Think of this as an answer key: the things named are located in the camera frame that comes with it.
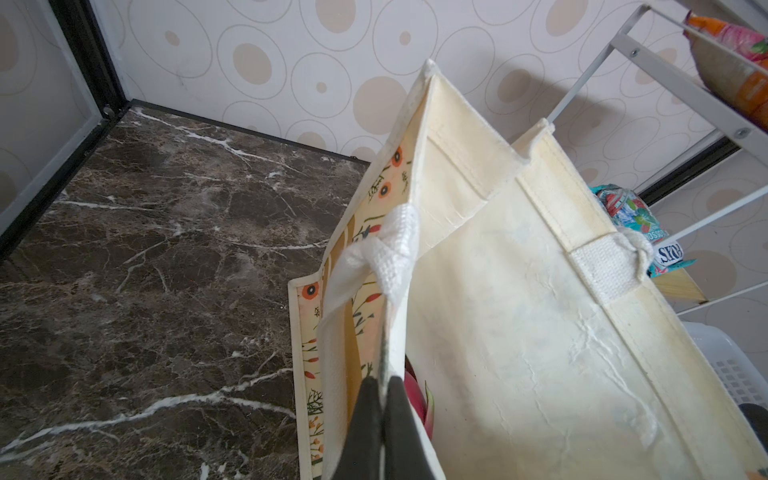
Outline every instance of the marble floor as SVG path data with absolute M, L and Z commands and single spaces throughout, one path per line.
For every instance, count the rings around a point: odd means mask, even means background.
M 0 478 L 298 478 L 286 284 L 363 171 L 128 112 L 0 266 Z

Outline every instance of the plastic bag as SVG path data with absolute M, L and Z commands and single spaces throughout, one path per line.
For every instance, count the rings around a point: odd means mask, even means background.
M 727 49 L 763 68 L 768 68 L 768 41 L 764 35 L 716 18 L 694 17 L 691 13 L 685 22 Z M 766 75 L 714 45 L 693 35 L 684 35 L 688 37 L 691 54 L 704 84 L 753 123 L 768 130 Z
M 650 277 L 692 265 L 696 260 L 683 260 L 683 247 L 679 243 L 662 244 L 669 233 L 661 228 L 650 208 L 635 192 L 618 185 L 608 184 L 592 188 L 614 225 L 641 232 L 654 245 L 654 261 L 648 268 Z

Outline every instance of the cream tote bag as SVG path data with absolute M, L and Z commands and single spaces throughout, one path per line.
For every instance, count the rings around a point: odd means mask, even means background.
M 650 246 L 553 130 L 510 146 L 425 64 L 320 269 L 288 286 L 302 480 L 331 479 L 362 379 L 402 377 L 406 353 L 436 478 L 765 478 Z

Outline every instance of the orange package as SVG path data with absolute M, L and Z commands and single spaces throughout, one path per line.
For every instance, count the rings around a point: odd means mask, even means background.
M 766 37 L 739 25 L 716 18 L 694 17 L 685 23 L 712 37 L 728 50 L 752 63 L 768 68 Z M 684 33 L 704 84 L 754 124 L 768 131 L 768 77 L 721 49 Z

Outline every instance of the white bag handle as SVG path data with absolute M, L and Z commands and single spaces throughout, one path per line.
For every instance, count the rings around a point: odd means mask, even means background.
M 344 306 L 355 295 L 371 272 L 386 296 L 387 316 L 398 316 L 398 309 L 406 297 L 411 274 L 419 252 L 419 212 L 411 204 L 393 208 L 382 222 L 376 236 L 352 243 L 339 256 L 328 279 L 323 299 L 323 318 L 317 328 L 317 348 L 323 382 L 325 453 L 323 477 L 331 478 L 339 464 L 346 438 L 346 371 L 344 358 Z M 404 320 L 401 312 L 398 316 Z M 388 357 L 404 365 L 406 354 L 405 322 L 384 326 L 389 334 Z M 385 385 L 389 381 L 379 378 Z

